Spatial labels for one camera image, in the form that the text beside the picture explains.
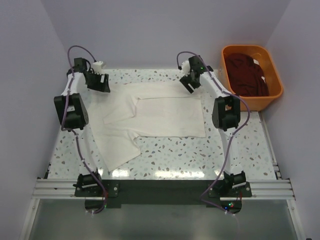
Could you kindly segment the dark red t shirt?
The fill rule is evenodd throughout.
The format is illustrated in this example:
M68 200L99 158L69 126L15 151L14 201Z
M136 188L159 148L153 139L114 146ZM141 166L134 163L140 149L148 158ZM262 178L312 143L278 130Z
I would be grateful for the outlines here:
M243 53L232 53L225 58L231 89L243 97L268 97L265 74L254 59Z

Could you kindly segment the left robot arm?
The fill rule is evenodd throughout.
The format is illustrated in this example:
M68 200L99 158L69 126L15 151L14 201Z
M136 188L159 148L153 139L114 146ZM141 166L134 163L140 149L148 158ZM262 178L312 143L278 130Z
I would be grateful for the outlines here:
M68 70L67 84L64 91L55 96L54 106L60 122L61 130L71 132L75 136L75 148L81 161L79 176L74 187L77 191L106 190L102 184L87 137L89 135L89 114L81 97L85 89L96 92L110 93L109 75L102 73L103 62L93 64L82 57L74 59Z

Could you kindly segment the white t shirt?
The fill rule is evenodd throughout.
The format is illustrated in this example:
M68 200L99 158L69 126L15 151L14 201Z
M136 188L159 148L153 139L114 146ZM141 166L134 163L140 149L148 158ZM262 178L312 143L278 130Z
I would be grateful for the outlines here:
M204 138L201 94L179 82L112 84L87 108L93 138L109 171L141 154L138 137Z

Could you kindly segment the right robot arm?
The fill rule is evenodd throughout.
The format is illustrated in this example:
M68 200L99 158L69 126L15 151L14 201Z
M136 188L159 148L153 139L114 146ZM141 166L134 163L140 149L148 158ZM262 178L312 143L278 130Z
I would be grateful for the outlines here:
M232 190L246 185L246 175L236 140L241 121L240 98L223 86L212 68L205 65L199 55L195 54L179 64L178 69L184 74L180 82L190 93L202 87L214 100L211 118L220 134L224 162L217 179L208 189L219 197L226 196Z

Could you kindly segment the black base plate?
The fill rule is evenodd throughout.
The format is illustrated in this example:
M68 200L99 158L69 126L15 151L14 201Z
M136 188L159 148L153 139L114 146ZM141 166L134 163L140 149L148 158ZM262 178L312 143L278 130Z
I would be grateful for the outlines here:
M226 196L217 196L209 186L213 180L102 180L105 191L78 191L74 195L85 198L87 210L101 207L119 209L123 205L206 205L220 207L236 214L242 200L253 196L249 182Z

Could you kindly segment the aluminium frame rail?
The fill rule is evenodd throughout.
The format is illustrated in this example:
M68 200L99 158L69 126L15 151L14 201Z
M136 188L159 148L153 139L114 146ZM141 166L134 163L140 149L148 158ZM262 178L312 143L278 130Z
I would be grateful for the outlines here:
M181 177L172 170L157 170L153 178L133 179L128 170L118 170L119 176L109 176L102 180L108 192L107 205L120 207L122 204L153 205L200 205L210 207L219 202L245 200L286 201L293 228L299 240L306 239L306 234L296 210L296 197L290 179L283 179L277 163L272 164L274 179L250 179L246 185L228 192L219 189L224 180L207 179L200 171L191 178ZM55 171L50 163L44 177L38 177L33 189L31 204L20 234L21 240L31 235L40 200L44 199L84 199L101 201L102 190L97 186L79 187L78 182L88 182L88 177L81 177L76 172L62 173Z

